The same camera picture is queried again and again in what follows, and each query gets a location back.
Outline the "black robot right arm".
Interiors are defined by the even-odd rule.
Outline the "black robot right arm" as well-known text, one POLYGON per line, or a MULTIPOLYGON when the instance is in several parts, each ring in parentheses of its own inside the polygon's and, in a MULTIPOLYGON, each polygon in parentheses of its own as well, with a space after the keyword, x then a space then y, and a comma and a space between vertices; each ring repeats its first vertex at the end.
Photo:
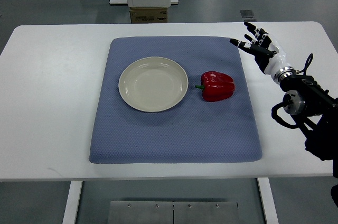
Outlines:
POLYGON ((278 80, 285 95, 271 109, 271 116, 286 128, 300 129, 306 138, 305 149, 322 161, 333 161, 336 178, 337 99, 306 74, 312 59, 310 54, 301 71, 282 71, 278 80))

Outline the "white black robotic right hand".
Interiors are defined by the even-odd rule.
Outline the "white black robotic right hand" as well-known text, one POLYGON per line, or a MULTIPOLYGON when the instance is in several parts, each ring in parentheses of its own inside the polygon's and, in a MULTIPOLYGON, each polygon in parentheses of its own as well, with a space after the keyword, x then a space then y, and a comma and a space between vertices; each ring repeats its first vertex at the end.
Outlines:
POLYGON ((245 35, 247 40, 230 39, 231 44, 253 55, 261 72, 270 75, 276 84, 280 84, 284 78, 296 74, 296 69, 286 60, 285 51, 271 34, 249 22, 245 22, 244 25, 251 33, 245 35))

